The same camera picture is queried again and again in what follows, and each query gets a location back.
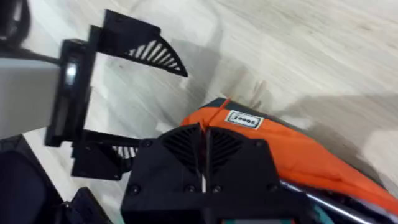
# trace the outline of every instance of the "orange fabric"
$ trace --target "orange fabric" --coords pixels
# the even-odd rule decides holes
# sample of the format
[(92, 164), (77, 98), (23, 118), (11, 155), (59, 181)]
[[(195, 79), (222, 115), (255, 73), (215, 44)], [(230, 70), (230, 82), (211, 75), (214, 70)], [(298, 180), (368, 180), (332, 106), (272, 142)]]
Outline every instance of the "orange fabric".
[(361, 198), (398, 215), (398, 200), (306, 135), (264, 119), (255, 130), (225, 122), (229, 110), (201, 108), (182, 125), (200, 123), (230, 129), (251, 139), (265, 139), (281, 178)]

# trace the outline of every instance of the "white label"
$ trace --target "white label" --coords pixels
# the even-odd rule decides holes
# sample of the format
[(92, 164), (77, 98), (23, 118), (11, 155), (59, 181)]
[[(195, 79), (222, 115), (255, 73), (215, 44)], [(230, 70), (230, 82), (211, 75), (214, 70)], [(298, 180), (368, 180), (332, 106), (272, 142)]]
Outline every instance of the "white label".
[(231, 110), (225, 121), (233, 124), (238, 124), (248, 128), (258, 129), (264, 118)]

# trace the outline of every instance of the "wooden floor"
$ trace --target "wooden floor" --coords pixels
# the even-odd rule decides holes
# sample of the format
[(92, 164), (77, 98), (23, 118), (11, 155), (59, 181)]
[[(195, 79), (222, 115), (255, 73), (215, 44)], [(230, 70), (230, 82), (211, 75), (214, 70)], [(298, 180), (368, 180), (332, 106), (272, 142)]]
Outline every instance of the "wooden floor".
[[(305, 129), (398, 195), (398, 2), (393, 0), (34, 0), (26, 47), (57, 57), (105, 9), (155, 24), (189, 72), (181, 78), (98, 55), (86, 127), (158, 136), (217, 96)], [(115, 223), (119, 183), (69, 177), (70, 148), (25, 136), (66, 199), (87, 185)]]

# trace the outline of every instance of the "screw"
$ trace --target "screw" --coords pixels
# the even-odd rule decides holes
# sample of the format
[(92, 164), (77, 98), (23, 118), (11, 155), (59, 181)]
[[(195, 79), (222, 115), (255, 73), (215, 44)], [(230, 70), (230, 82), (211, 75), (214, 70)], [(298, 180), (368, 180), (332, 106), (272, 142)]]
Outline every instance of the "screw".
[(257, 146), (257, 147), (261, 147), (261, 146), (262, 146), (262, 143), (263, 143), (262, 141), (256, 141), (256, 146)]
[(217, 194), (217, 193), (220, 193), (221, 192), (221, 187), (220, 186), (215, 186), (215, 187), (213, 187), (213, 194)]
[(188, 186), (185, 187), (185, 191), (186, 192), (195, 192), (196, 188), (193, 185), (188, 185)]
[(151, 140), (144, 140), (144, 142), (142, 143), (143, 147), (149, 147), (152, 145), (152, 141)]
[(276, 184), (269, 184), (267, 185), (267, 190), (269, 192), (275, 192), (278, 190), (278, 186)]
[(138, 185), (131, 186), (130, 194), (137, 195), (141, 191), (141, 188)]

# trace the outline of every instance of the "chrome tube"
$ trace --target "chrome tube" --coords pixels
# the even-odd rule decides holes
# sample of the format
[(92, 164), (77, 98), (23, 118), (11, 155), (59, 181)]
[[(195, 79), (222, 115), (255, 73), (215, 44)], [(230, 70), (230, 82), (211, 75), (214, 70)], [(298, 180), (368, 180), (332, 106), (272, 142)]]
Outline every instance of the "chrome tube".
[(372, 218), (366, 217), (363, 214), (360, 214), (359, 212), (357, 212), (353, 209), (345, 207), (344, 205), (338, 205), (337, 203), (333, 202), (330, 199), (307, 192), (306, 190), (301, 189), (300, 187), (297, 187), (297, 186), (295, 186), (291, 183), (288, 183), (286, 181), (281, 180), (280, 182), (286, 189), (296, 191), (296, 192), (303, 192), (307, 195), (307, 197), (310, 200), (312, 200), (313, 202), (315, 202), (317, 205), (321, 206), (325, 210), (335, 212), (335, 213), (341, 215), (342, 217), (345, 217), (355, 223), (358, 223), (358, 224), (376, 224), (377, 223)]

